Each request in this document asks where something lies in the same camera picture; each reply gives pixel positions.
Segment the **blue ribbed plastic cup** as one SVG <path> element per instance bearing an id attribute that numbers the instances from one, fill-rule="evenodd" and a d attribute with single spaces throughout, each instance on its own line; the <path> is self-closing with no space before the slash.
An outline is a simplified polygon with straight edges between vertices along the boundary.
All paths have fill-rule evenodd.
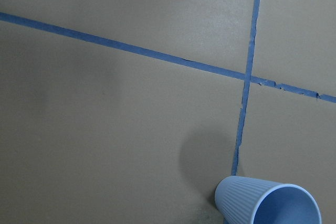
<path id="1" fill-rule="evenodd" d="M 215 204 L 228 223 L 322 223 L 316 200 L 294 184 L 229 176 L 217 185 Z"/>

